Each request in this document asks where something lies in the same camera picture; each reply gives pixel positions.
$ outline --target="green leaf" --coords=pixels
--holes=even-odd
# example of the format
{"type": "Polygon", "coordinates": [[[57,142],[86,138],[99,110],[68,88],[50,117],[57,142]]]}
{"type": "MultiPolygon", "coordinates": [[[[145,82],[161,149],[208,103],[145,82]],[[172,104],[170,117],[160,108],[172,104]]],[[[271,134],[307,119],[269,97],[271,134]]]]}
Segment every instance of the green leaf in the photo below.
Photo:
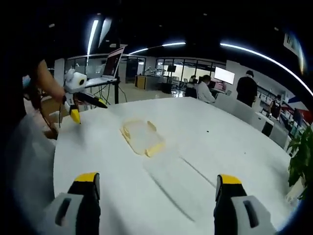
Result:
{"type": "Polygon", "coordinates": [[[288,146],[291,152],[297,151],[291,158],[289,170],[289,186],[294,185],[300,176],[305,179],[305,186],[313,182],[313,131],[309,126],[301,136],[294,138],[288,146]]]}

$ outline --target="monitor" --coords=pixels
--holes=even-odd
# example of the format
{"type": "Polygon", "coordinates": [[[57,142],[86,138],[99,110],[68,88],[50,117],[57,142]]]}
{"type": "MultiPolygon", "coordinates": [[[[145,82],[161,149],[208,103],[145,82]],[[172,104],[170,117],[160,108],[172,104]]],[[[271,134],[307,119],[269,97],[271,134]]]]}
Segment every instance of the monitor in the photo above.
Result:
{"type": "Polygon", "coordinates": [[[169,65],[167,67],[168,72],[175,72],[176,71],[176,65],[169,65]]]}
{"type": "Polygon", "coordinates": [[[115,78],[119,61],[122,57],[124,47],[119,48],[108,55],[106,65],[104,67],[103,76],[115,78]]]}
{"type": "Polygon", "coordinates": [[[234,77],[235,77],[235,74],[233,72],[223,70],[219,67],[215,68],[214,78],[218,80],[227,82],[232,85],[234,84],[234,77]]]}

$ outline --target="seated person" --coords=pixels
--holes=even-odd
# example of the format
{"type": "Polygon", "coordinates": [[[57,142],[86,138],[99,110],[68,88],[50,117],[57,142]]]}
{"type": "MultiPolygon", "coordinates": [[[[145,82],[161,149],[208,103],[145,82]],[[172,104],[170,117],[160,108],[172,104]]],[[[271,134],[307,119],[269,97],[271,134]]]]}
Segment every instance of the seated person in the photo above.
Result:
{"type": "Polygon", "coordinates": [[[198,84],[197,96],[199,100],[202,100],[205,103],[213,103],[215,102],[215,98],[213,97],[212,93],[210,92],[208,85],[211,81],[211,77],[209,75],[204,75],[202,77],[202,82],[198,84]]]}
{"type": "Polygon", "coordinates": [[[196,76],[192,75],[187,83],[187,88],[195,88],[195,84],[197,83],[196,76]]]}

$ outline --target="round white table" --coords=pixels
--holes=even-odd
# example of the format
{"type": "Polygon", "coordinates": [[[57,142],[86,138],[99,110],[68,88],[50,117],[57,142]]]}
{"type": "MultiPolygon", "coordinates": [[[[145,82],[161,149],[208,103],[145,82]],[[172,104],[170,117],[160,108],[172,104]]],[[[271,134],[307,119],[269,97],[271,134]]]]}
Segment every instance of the round white table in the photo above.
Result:
{"type": "Polygon", "coordinates": [[[215,188],[208,184],[205,222],[184,216],[144,169],[147,157],[132,151],[119,128],[130,118],[150,120],[167,144],[205,178],[238,177],[280,228],[292,208],[290,157],[276,143],[236,117],[199,100],[164,98],[81,112],[80,125],[63,119],[55,150],[54,192],[67,192],[82,173],[100,173],[100,234],[214,234],[215,188]]]}

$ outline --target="white cloth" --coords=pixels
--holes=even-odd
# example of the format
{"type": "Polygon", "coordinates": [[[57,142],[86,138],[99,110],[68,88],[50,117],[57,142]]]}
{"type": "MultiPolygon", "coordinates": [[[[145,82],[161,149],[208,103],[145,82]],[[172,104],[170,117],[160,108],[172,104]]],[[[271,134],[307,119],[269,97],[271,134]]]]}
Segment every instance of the white cloth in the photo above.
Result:
{"type": "Polygon", "coordinates": [[[215,102],[215,98],[213,97],[212,93],[210,92],[207,84],[201,82],[197,87],[197,96],[198,99],[205,102],[205,103],[213,103],[215,102]]]}

